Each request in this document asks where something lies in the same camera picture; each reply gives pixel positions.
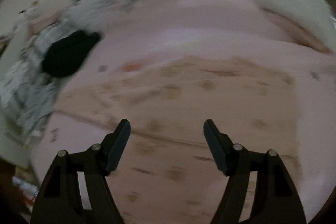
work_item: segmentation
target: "metal screw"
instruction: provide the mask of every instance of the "metal screw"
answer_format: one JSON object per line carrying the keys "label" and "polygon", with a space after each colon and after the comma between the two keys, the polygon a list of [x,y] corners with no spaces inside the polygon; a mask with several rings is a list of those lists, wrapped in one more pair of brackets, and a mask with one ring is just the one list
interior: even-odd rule
{"label": "metal screw", "polygon": [[94,145],[91,146],[92,150],[99,150],[100,149],[100,144],[99,143],[95,143]]}
{"label": "metal screw", "polygon": [[67,152],[66,152],[65,150],[61,150],[61,151],[59,151],[59,152],[57,153],[57,155],[58,155],[59,157],[64,157],[66,154],[67,154]]}
{"label": "metal screw", "polygon": [[243,147],[239,143],[236,143],[233,145],[233,149],[236,151],[240,151],[243,149]]}
{"label": "metal screw", "polygon": [[278,153],[275,151],[275,150],[273,150],[273,149],[271,149],[270,151],[268,151],[268,153],[269,153],[269,155],[270,156],[272,156],[272,157],[275,157]]}

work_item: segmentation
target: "bed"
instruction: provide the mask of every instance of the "bed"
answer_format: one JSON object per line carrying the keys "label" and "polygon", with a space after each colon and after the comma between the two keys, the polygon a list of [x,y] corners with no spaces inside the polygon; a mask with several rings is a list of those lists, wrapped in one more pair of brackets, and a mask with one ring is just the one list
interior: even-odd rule
{"label": "bed", "polygon": [[202,137],[211,118],[234,142],[280,154],[312,220],[336,185],[335,27],[317,2],[321,25],[270,0],[82,0],[67,16],[104,38],[31,151],[39,181],[59,150],[86,150],[127,118],[131,138],[107,178],[123,218],[210,222],[227,182]]}

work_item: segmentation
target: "black object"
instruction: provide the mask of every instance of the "black object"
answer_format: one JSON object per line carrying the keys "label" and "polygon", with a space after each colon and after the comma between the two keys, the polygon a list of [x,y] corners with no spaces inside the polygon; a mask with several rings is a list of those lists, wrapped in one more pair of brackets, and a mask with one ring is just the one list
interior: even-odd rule
{"label": "black object", "polygon": [[[122,120],[101,144],[71,155],[58,152],[41,185],[31,224],[123,224],[105,176],[116,170],[130,129],[129,121]],[[251,171],[258,171],[255,198],[251,217],[241,223],[306,224],[295,186],[274,150],[249,152],[221,134],[212,120],[204,123],[204,136],[218,169],[230,177],[211,224],[238,223]],[[92,210],[82,207],[77,177],[81,171]]]}
{"label": "black object", "polygon": [[76,31],[53,43],[42,61],[42,70],[54,77],[74,74],[84,62],[93,46],[100,40],[98,33],[87,35]]}

